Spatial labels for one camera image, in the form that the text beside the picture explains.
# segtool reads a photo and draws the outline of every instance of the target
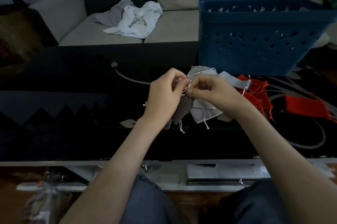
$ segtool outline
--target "red drawstring pouch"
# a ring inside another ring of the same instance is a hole
[[[238,77],[241,81],[246,81],[249,78],[245,75],[240,75]],[[250,101],[262,114],[264,111],[269,112],[269,119],[272,119],[272,104],[269,101],[268,95],[265,92],[266,86],[268,86],[267,81],[261,81],[259,79],[251,78],[251,85],[249,86],[247,92],[244,93],[244,97]]]
[[[320,99],[308,99],[291,95],[284,95],[285,110],[290,113],[310,116],[315,118],[327,118],[337,123],[331,113],[326,108],[324,102]]]

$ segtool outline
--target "blue pants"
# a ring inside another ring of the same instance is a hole
[[[157,184],[138,174],[124,210],[121,224],[176,224],[175,205]],[[261,179],[251,186],[220,200],[200,223],[285,224],[292,223],[271,179]]]

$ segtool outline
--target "wooden floor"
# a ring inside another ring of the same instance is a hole
[[[337,164],[328,164],[337,170]],[[23,224],[22,210],[33,192],[17,191],[21,182],[36,181],[42,178],[46,167],[0,167],[0,223]],[[195,224],[200,209],[216,206],[228,192],[166,192],[185,218],[184,223]],[[80,193],[75,193],[74,202]]]

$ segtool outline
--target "laundry basket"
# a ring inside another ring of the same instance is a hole
[[[199,0],[199,64],[286,76],[336,20],[309,0]]]

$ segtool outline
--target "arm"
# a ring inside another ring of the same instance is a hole
[[[173,82],[177,78],[182,79],[178,84]],[[188,84],[186,75],[176,69],[151,83],[144,115],[60,224],[120,222],[141,162],[173,115]]]
[[[267,167],[294,223],[336,221],[337,186],[284,140],[227,81],[201,74],[186,93],[212,103],[238,121]]]

